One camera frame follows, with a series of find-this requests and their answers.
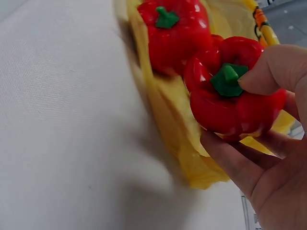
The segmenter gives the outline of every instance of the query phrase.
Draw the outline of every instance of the white fabric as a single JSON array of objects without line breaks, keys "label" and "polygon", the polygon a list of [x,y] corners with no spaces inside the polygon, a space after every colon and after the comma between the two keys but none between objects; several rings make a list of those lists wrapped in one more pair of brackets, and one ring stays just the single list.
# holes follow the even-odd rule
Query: white fabric
[{"label": "white fabric", "polygon": [[244,228],[234,184],[180,185],[112,1],[6,1],[16,10],[0,23],[1,230]]}]

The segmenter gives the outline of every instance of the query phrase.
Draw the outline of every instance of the green stem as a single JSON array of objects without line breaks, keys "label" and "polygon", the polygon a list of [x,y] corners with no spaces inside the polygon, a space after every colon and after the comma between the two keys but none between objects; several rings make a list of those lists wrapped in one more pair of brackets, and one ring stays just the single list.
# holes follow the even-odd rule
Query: green stem
[{"label": "green stem", "polygon": [[165,7],[159,6],[157,7],[156,10],[159,13],[159,15],[161,15],[162,17],[169,18],[168,12],[166,11]]},{"label": "green stem", "polygon": [[223,66],[223,73],[227,84],[237,83],[239,76],[230,65]]}]

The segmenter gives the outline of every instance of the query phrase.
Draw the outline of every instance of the red toy vegetable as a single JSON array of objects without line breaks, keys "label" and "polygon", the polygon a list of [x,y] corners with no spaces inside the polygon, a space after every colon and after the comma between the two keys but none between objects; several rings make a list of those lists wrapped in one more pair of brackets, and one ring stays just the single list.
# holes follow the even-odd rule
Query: red toy vegetable
[{"label": "red toy vegetable", "polygon": [[230,37],[199,51],[185,68],[190,106],[197,122],[227,141],[269,131],[282,110],[285,90],[270,96],[244,92],[237,80],[252,69],[263,51],[254,40]]},{"label": "red toy vegetable", "polygon": [[207,12],[199,0],[145,0],[138,11],[148,27],[149,57],[156,71],[182,75],[184,62],[212,45]]}]

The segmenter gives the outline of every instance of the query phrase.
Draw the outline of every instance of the yellow bowl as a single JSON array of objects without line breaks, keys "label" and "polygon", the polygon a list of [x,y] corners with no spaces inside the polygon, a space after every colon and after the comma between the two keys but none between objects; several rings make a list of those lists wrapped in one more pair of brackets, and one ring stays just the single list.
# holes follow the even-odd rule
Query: yellow bowl
[{"label": "yellow bowl", "polygon": [[[147,27],[137,11],[141,1],[126,1],[128,19],[140,61],[139,65],[130,62],[133,65],[132,74],[143,77],[152,113],[167,149],[178,158],[191,187],[206,189],[215,182],[229,180],[200,144],[201,128],[191,112],[189,95],[181,77],[171,80],[163,78],[151,68]],[[207,9],[212,34],[221,35],[223,38],[244,36],[259,40],[264,46],[279,43],[275,33],[267,24],[263,12],[253,0],[201,0],[201,2]],[[293,117],[282,111],[273,129],[286,133],[294,121]],[[241,142],[271,154],[251,137]]]}]

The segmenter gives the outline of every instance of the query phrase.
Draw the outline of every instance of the toy bell pepper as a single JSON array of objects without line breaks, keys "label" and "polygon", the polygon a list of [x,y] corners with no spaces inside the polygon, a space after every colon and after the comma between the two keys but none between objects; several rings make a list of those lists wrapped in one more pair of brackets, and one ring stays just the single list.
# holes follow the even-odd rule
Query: toy bell pepper
[{"label": "toy bell pepper", "polygon": [[269,131],[285,103],[285,90],[263,96],[243,91],[237,80],[252,69],[263,51],[254,40],[230,37],[199,51],[185,68],[190,106],[196,121],[227,141]]},{"label": "toy bell pepper", "polygon": [[182,75],[185,62],[212,45],[208,15],[199,0],[145,0],[138,11],[148,28],[151,65],[158,72]]}]

